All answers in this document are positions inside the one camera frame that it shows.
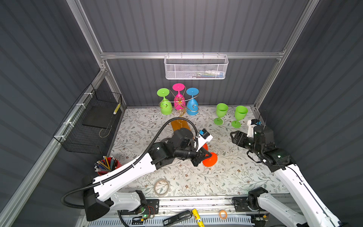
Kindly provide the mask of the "green wine glass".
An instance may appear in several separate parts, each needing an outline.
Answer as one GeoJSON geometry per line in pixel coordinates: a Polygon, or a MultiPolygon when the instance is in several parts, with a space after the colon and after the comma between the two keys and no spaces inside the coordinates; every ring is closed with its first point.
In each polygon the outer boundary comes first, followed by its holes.
{"type": "Polygon", "coordinates": [[[247,107],[237,106],[234,113],[235,121],[232,121],[232,126],[234,128],[240,128],[241,127],[240,121],[246,117],[247,113],[248,113],[247,107]]]}
{"type": "Polygon", "coordinates": [[[227,114],[228,109],[229,109],[228,105],[224,104],[224,103],[219,103],[216,106],[217,118],[214,119],[214,124],[215,125],[222,125],[223,124],[222,118],[227,114]]]}
{"type": "Polygon", "coordinates": [[[162,101],[159,103],[160,111],[163,115],[170,115],[172,113],[172,104],[166,98],[170,94],[170,90],[167,88],[161,88],[157,91],[157,95],[162,97],[162,101]]]}

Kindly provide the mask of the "red wine glass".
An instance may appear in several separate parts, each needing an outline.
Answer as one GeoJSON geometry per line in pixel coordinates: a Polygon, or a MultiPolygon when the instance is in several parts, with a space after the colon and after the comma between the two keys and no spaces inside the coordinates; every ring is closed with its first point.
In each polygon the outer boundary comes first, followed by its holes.
{"type": "Polygon", "coordinates": [[[211,157],[204,160],[202,163],[205,167],[213,167],[217,163],[217,160],[218,160],[217,154],[214,152],[211,152],[211,157]]]}

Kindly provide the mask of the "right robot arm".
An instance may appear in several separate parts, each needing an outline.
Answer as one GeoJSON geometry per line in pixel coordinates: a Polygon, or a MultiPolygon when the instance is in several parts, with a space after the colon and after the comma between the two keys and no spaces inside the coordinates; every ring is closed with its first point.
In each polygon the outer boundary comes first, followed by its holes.
{"type": "Polygon", "coordinates": [[[247,206],[251,211],[265,210],[287,227],[342,227],[344,224],[331,212],[308,184],[291,155],[276,146],[273,131],[258,119],[249,120],[248,132],[230,134],[232,143],[258,157],[284,184],[301,210],[291,210],[259,187],[248,192],[247,206]]]}

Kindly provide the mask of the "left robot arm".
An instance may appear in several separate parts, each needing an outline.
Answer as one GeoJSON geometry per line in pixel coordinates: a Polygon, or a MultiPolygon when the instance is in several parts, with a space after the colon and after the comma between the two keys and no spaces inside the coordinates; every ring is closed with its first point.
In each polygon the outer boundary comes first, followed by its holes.
{"type": "Polygon", "coordinates": [[[126,211],[141,214],[147,208],[142,191],[121,193],[120,190],[132,181],[170,165],[174,159],[189,159],[194,166],[211,157],[203,145],[213,139],[203,129],[194,137],[186,128],[176,130],[171,138],[152,143],[144,156],[91,180],[92,189],[83,193],[87,221],[97,220],[110,211],[126,211]]]}

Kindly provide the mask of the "gold wire wine glass rack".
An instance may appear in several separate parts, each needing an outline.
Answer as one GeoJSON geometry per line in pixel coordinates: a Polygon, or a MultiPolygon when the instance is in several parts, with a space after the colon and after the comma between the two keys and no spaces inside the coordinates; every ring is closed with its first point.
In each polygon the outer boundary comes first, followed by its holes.
{"type": "MultiPolygon", "coordinates": [[[[187,91],[186,87],[184,91],[181,91],[181,93],[184,96],[184,93],[187,91]]],[[[177,116],[177,117],[184,117],[187,114],[187,102],[189,101],[189,99],[185,99],[185,105],[186,107],[183,110],[175,110],[175,106],[174,106],[174,98],[175,98],[175,94],[172,93],[172,91],[170,90],[170,94],[166,97],[172,104],[172,113],[173,115],[177,116]]]]}

